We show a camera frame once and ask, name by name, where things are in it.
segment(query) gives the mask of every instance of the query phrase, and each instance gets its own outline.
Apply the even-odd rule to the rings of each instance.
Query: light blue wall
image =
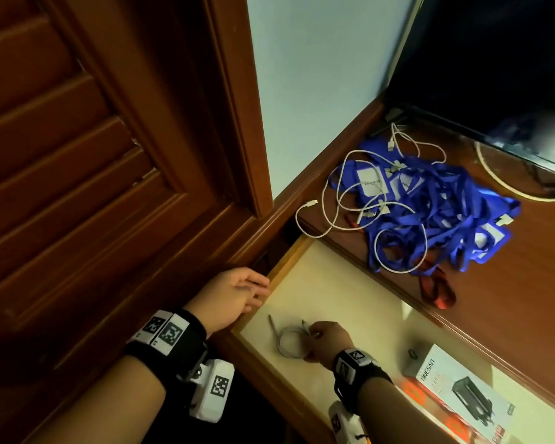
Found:
[[[275,198],[382,90],[413,0],[247,0]]]

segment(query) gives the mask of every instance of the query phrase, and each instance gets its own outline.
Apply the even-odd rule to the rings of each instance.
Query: product box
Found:
[[[405,375],[425,388],[441,408],[455,413],[474,433],[490,443],[504,442],[514,405],[435,344],[416,351]]]

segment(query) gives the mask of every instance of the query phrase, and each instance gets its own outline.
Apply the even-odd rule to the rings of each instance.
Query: wrist strap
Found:
[[[206,330],[190,312],[158,310],[136,332],[125,354],[139,359],[167,391],[188,382],[208,353]]]
[[[359,414],[357,397],[366,380],[379,377],[392,383],[388,374],[360,349],[347,349],[338,353],[333,361],[333,374],[335,393],[346,410],[353,414]]]

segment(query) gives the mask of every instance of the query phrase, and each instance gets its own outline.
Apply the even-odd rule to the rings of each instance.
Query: person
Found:
[[[229,270],[210,280],[183,309],[199,320],[209,338],[242,313],[261,306],[261,299],[270,295],[268,286],[267,277],[252,269]],[[319,362],[328,370],[333,368],[337,355],[354,348],[352,338],[338,323],[317,322],[311,325],[310,332],[306,360]],[[161,409],[165,395],[165,385],[145,363],[133,355],[124,355],[66,411],[40,428],[30,442],[139,443]],[[357,410],[372,442],[455,442],[384,377],[369,377],[362,383]]]

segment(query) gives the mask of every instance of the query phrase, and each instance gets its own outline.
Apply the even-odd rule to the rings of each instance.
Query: black television screen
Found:
[[[555,0],[424,0],[385,102],[555,172]]]

